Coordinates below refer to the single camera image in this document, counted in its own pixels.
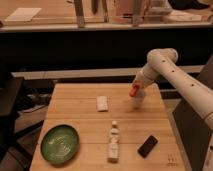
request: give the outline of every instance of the chair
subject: chair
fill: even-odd
[[[212,68],[213,56],[197,77],[211,89],[213,89]],[[201,171],[212,131],[184,99],[174,110],[173,116],[192,170]]]
[[[24,78],[13,77],[0,62],[0,162],[10,147],[14,147],[27,159],[32,160],[32,154],[25,150],[18,139],[42,126],[40,121],[19,132],[15,131],[15,122],[19,117],[18,111],[33,107],[34,102],[26,95]]]

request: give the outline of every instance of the red object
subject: red object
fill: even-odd
[[[129,96],[135,97],[135,95],[137,94],[139,88],[140,88],[139,85],[133,86],[131,91],[129,92]]]

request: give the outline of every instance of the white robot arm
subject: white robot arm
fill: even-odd
[[[178,53],[174,49],[150,51],[147,55],[147,64],[136,74],[130,96],[134,97],[137,90],[146,88],[161,74],[177,89],[213,131],[213,91],[177,67],[175,65],[177,59]],[[210,163],[211,166],[209,165],[208,168],[204,166],[203,170],[213,170],[213,159]]]

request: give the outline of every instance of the black smartphone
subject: black smartphone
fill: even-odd
[[[158,140],[153,136],[150,135],[149,138],[143,143],[143,145],[138,149],[138,153],[143,157],[150,153],[153,147],[158,143]]]

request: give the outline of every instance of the green plate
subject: green plate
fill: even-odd
[[[79,136],[69,125],[58,125],[47,132],[41,143],[41,154],[53,165],[70,160],[78,151]]]

